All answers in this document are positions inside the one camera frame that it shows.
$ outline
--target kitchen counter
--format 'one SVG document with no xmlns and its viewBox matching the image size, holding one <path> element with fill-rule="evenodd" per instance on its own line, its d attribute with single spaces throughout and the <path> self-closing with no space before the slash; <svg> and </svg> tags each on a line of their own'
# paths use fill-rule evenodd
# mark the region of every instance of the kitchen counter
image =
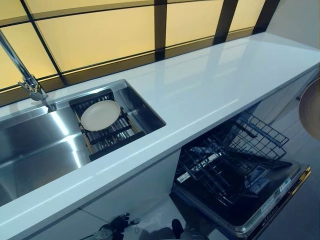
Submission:
<svg viewBox="0 0 320 240">
<path fill-rule="evenodd" d="M 50 92 L 50 99 L 59 99 L 126 79 L 166 126 L 1 206 L 0 239 L 27 237 L 319 62 L 315 48 L 260 33 Z M 35 107 L 30 99 L 13 103 L 0 108 L 0 118 Z"/>
</svg>

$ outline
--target white cabinet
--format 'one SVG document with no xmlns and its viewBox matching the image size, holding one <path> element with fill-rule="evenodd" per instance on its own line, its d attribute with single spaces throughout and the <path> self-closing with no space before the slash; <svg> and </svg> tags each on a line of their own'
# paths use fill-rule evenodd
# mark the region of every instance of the white cabinet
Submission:
<svg viewBox="0 0 320 240">
<path fill-rule="evenodd" d="M 25 240 L 80 240 L 93 234 L 104 224 L 106 222 L 103 220 L 77 209 Z"/>
<path fill-rule="evenodd" d="M 179 155 L 180 149 L 87 203 L 83 210 L 76 209 L 25 240 L 79 240 L 122 213 L 129 212 L 132 218 L 142 216 L 168 198 Z"/>
<path fill-rule="evenodd" d="M 81 208 L 105 221 L 125 212 L 138 218 L 170 193 L 179 155 L 180 149 Z"/>
</svg>

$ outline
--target dish drying rack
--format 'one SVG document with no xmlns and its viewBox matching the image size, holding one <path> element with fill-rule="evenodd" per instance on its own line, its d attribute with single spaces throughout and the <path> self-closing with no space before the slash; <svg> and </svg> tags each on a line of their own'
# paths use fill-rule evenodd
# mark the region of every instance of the dish drying rack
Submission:
<svg viewBox="0 0 320 240">
<path fill-rule="evenodd" d="M 288 140 L 244 111 L 182 148 L 175 183 L 197 181 L 225 206 L 256 198 L 270 182 L 263 178 L 267 169 L 290 165 L 279 161 Z"/>
<path fill-rule="evenodd" d="M 85 144 L 89 149 L 91 161 L 146 135 L 144 131 L 135 126 L 123 107 L 120 107 L 121 111 L 118 119 L 109 127 L 99 131 L 86 130 L 80 121 L 82 114 L 91 105 L 105 100 L 115 100 L 111 89 L 69 101 L 69 105 L 78 120 Z"/>
</svg>

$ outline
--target open dishwasher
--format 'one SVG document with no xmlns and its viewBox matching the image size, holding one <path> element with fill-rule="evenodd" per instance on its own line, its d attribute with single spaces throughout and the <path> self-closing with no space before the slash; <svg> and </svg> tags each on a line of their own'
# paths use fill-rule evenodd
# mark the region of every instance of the open dishwasher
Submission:
<svg viewBox="0 0 320 240">
<path fill-rule="evenodd" d="M 243 111 L 182 147 L 172 191 L 229 239 L 257 239 L 310 175 L 289 139 Z"/>
</svg>

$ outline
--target faucet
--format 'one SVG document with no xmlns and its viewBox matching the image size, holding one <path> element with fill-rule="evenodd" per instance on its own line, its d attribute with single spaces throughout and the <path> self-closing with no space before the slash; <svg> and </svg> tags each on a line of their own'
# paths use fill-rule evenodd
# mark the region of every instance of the faucet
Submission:
<svg viewBox="0 0 320 240">
<path fill-rule="evenodd" d="M 6 39 L 3 32 L 0 30 L 0 44 L 3 47 L 4 51 L 8 54 L 14 65 L 18 68 L 18 70 L 22 74 L 22 80 L 23 82 L 19 81 L 18 85 L 20 85 L 24 90 L 26 90 L 30 98 L 34 101 L 41 101 L 44 106 L 48 108 L 48 113 L 55 111 L 56 104 L 48 104 L 47 102 L 47 93 L 45 90 L 41 87 L 39 82 L 36 80 L 35 76 L 32 75 L 26 66 L 22 63 L 8 40 Z"/>
</svg>

